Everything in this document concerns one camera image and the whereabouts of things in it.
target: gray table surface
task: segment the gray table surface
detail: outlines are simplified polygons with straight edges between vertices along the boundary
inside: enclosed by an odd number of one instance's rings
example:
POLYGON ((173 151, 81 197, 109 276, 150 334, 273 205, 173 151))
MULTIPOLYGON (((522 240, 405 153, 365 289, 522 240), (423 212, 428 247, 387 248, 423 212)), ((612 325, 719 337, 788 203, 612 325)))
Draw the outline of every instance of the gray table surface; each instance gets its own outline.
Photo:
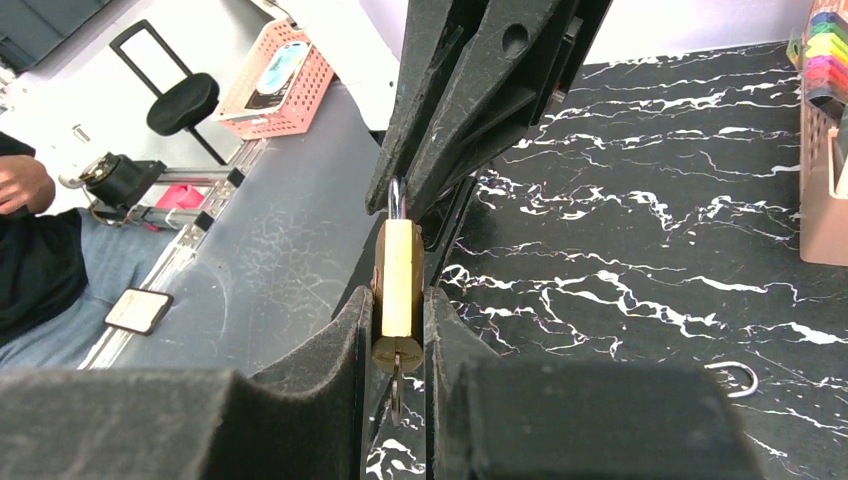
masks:
POLYGON ((308 133, 269 142, 164 289, 170 312, 113 367, 250 375, 327 325, 375 223, 364 199, 378 155, 347 90, 333 85, 308 133))

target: white wall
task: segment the white wall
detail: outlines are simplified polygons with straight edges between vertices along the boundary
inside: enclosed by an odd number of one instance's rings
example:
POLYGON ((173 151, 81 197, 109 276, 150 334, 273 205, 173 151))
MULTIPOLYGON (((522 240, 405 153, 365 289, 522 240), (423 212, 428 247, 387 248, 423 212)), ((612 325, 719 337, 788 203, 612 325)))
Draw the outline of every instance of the white wall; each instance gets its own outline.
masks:
POLYGON ((810 5, 811 0, 615 0, 586 63, 786 40, 804 28, 810 5))
MULTIPOLYGON (((190 69, 211 74, 225 91, 269 17, 248 0, 116 0, 69 45, 24 74, 14 86, 13 112, 0 115, 0 129, 39 150, 51 173, 83 167, 105 151, 171 165, 213 165, 185 132, 160 137, 145 118, 155 97, 109 49, 120 32, 146 18, 190 69), (71 127, 81 124, 88 148, 71 127)), ((165 90, 182 74, 146 34, 126 44, 131 58, 165 90)), ((214 122, 198 130, 225 158, 241 140, 214 122)), ((52 210, 82 205, 79 191, 62 189, 52 210)))

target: person's hand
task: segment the person's hand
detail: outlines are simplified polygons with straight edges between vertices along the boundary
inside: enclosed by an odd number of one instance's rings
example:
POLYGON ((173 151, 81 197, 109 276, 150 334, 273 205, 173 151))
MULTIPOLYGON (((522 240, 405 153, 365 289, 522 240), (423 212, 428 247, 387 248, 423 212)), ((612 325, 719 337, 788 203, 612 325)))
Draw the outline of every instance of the person's hand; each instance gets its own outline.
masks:
POLYGON ((0 157, 0 215, 21 207, 42 213, 55 195, 56 186, 41 162, 26 155, 0 157))

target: pink plastic basket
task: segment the pink plastic basket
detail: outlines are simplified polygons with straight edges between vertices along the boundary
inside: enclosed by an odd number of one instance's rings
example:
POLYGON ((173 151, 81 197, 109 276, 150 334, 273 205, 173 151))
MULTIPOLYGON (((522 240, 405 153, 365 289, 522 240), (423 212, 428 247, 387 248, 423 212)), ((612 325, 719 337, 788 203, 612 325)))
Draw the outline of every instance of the pink plastic basket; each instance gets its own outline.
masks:
POLYGON ((314 46, 295 78, 288 98, 279 109, 254 115, 249 119, 221 118, 246 112, 244 105, 256 88, 256 82, 271 57, 286 43, 297 40, 308 41, 309 38, 305 33, 293 29, 288 20, 276 20, 267 24, 250 49, 241 73, 218 105, 213 118, 245 140, 295 135, 309 130, 321 99, 333 79, 333 70, 314 46))

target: black marble-pattern surface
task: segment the black marble-pattern surface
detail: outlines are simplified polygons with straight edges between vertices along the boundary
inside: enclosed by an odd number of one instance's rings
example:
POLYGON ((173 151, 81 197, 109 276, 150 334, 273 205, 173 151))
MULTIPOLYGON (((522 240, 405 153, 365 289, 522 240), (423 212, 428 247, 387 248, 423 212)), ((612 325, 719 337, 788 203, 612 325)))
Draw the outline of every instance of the black marble-pattern surface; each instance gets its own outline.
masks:
MULTIPOLYGON (((766 477, 848 478, 848 269, 798 255, 784 51, 585 67, 484 174, 442 286, 502 355, 746 363, 762 383, 733 404, 766 477)), ((407 388, 369 478, 424 473, 423 384, 407 388)))

